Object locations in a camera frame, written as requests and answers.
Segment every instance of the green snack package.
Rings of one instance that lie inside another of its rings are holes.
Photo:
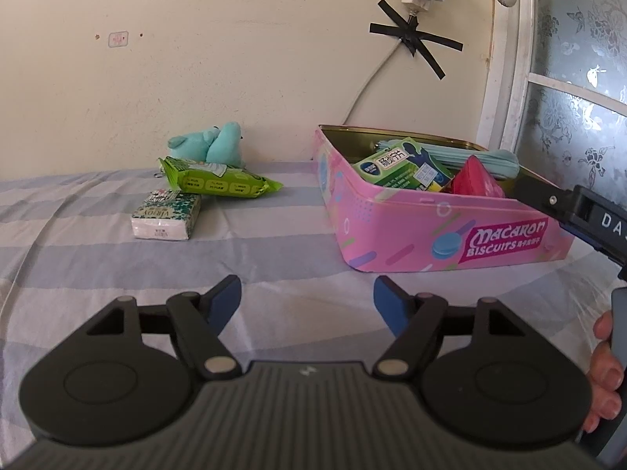
[[[198,163],[186,159],[159,159],[172,189],[193,194],[257,198],[283,187],[280,182],[258,177],[224,164]]]

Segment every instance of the gray and white striped sheet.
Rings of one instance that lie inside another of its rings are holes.
[[[392,341],[372,304],[375,274],[340,255],[313,163],[252,164],[285,188],[258,199],[203,200],[186,242],[136,240],[130,214],[165,187],[156,170],[0,182],[0,457],[32,440],[18,404],[24,373],[118,295],[140,304],[206,291],[227,274],[243,282],[240,309],[221,339],[251,359],[361,360]],[[456,305],[497,296],[581,367],[591,326],[609,306],[618,268],[581,241],[568,259],[499,269],[391,274],[410,292]],[[146,343],[172,351],[167,338]],[[444,343],[443,351],[463,345]]]

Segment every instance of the tissue pack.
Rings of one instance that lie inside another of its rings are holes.
[[[158,189],[133,212],[133,235],[138,239],[187,240],[199,211],[198,194]]]

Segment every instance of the hand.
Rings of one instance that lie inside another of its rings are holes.
[[[594,335],[601,343],[594,349],[587,373],[592,386],[592,407],[583,425],[584,431],[594,431],[601,419],[611,420],[621,411],[621,397],[616,392],[625,378],[623,368],[609,348],[612,334],[612,312],[603,314],[594,324]]]

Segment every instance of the cream wall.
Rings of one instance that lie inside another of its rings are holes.
[[[316,124],[340,122],[393,45],[368,33],[391,24],[377,2],[0,0],[0,179],[152,166],[168,136],[231,119],[249,161],[310,158]],[[491,14],[447,0],[419,15],[463,53],[429,45],[438,81],[397,51],[350,124],[474,139]],[[127,47],[108,47],[117,31]]]

